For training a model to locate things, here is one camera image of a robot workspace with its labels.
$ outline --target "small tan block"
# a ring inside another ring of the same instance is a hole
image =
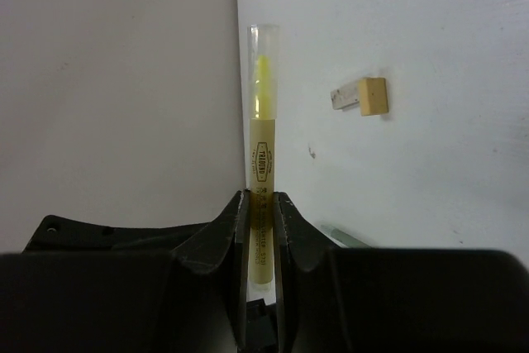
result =
[[[362,116],[382,115],[389,112],[386,79],[365,78],[358,82],[360,114]]]

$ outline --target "highlighter cap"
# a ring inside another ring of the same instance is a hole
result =
[[[277,117],[279,27],[259,24],[248,27],[250,118]]]

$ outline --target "white surface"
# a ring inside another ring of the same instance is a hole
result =
[[[276,188],[377,246],[497,247],[529,265],[529,0],[238,0],[282,27]],[[241,41],[243,91],[246,43]],[[388,79],[390,113],[329,92]]]
[[[244,185],[236,0],[0,0],[0,250],[211,221]]]

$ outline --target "white backdrop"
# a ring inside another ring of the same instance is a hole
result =
[[[243,94],[246,27],[282,27],[276,188],[308,220],[375,246],[494,247],[529,265],[529,0],[238,10]],[[333,111],[330,91],[369,74],[388,79],[390,113]]]
[[[0,250],[53,213],[211,221],[244,187],[236,0],[0,0]]]

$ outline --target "screw hole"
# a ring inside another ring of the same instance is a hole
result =
[[[102,229],[101,234],[102,234],[103,236],[113,235],[113,234],[114,234],[114,228],[113,228],[113,227],[104,227],[104,228]]]
[[[46,229],[46,231],[48,231],[49,233],[57,233],[59,230],[60,230],[60,226],[57,223],[51,223],[50,225],[48,225],[48,228]]]

